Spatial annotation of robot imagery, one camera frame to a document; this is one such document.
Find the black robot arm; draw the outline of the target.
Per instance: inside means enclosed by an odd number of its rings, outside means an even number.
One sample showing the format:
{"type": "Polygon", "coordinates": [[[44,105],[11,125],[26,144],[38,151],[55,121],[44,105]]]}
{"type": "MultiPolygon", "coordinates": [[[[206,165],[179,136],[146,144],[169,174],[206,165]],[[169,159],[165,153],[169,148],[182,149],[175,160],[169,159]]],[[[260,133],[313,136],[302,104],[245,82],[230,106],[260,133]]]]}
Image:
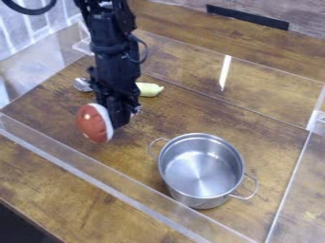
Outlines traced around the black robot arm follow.
{"type": "Polygon", "coordinates": [[[139,39],[133,35],[135,15],[127,0],[74,0],[90,33],[95,66],[87,69],[96,102],[106,108],[112,128],[124,126],[141,110],[139,39]]]}

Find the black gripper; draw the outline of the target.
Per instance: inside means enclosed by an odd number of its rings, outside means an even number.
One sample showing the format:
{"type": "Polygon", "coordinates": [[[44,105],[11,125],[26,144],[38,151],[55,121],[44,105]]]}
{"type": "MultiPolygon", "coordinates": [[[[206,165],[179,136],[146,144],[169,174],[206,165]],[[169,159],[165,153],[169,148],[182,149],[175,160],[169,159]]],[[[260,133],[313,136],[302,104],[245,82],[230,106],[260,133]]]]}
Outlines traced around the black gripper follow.
{"type": "Polygon", "coordinates": [[[96,102],[107,106],[112,128],[124,126],[138,112],[141,61],[134,58],[96,58],[88,68],[96,102]]]}

